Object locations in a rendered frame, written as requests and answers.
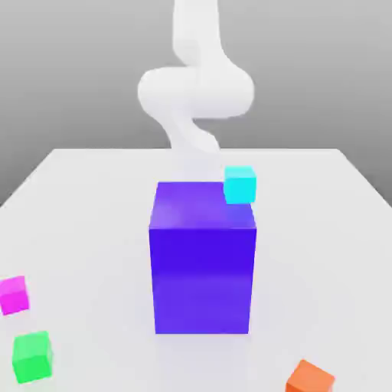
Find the small cyan cube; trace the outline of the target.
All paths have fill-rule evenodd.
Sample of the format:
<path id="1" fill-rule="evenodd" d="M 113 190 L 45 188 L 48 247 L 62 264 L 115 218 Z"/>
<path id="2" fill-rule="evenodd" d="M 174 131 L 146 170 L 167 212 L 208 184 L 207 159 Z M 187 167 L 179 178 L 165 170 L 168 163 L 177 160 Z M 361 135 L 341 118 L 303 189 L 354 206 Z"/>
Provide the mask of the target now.
<path id="1" fill-rule="evenodd" d="M 251 166 L 225 167 L 224 196 L 228 204 L 252 204 L 256 200 L 256 173 Z"/>

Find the small magenta cube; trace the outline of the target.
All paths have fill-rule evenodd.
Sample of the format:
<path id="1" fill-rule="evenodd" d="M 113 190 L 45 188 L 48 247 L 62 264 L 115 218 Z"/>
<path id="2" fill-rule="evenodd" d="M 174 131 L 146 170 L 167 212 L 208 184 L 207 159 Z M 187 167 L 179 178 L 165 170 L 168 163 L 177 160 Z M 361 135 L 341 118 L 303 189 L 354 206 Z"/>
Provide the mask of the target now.
<path id="1" fill-rule="evenodd" d="M 24 276 L 0 280 L 0 310 L 3 315 L 30 309 Z"/>

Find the small orange cube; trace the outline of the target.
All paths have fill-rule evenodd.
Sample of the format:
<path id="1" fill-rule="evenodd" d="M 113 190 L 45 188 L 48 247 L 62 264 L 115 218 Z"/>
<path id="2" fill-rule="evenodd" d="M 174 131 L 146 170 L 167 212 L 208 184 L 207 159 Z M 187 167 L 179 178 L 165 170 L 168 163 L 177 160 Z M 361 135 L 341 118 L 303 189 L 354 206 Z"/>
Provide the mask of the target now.
<path id="1" fill-rule="evenodd" d="M 301 360 L 286 382 L 285 392 L 332 392 L 335 377 Z"/>

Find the small green cube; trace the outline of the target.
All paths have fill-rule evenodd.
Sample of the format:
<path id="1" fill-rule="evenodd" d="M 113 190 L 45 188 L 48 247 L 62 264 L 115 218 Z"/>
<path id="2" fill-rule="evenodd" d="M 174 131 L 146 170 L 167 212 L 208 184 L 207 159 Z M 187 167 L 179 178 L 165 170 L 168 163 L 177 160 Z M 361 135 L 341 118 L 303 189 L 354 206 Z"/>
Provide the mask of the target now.
<path id="1" fill-rule="evenodd" d="M 19 384 L 52 375 L 53 351 L 48 332 L 32 332 L 14 339 L 12 367 Z"/>

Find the large purple box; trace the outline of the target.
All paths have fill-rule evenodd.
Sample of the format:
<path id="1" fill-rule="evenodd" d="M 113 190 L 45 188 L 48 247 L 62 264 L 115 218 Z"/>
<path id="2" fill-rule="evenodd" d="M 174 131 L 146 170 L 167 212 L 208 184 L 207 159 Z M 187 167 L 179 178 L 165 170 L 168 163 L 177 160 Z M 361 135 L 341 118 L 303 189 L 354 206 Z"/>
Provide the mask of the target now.
<path id="1" fill-rule="evenodd" d="M 160 181 L 149 223 L 155 331 L 246 334 L 256 222 L 220 182 Z"/>

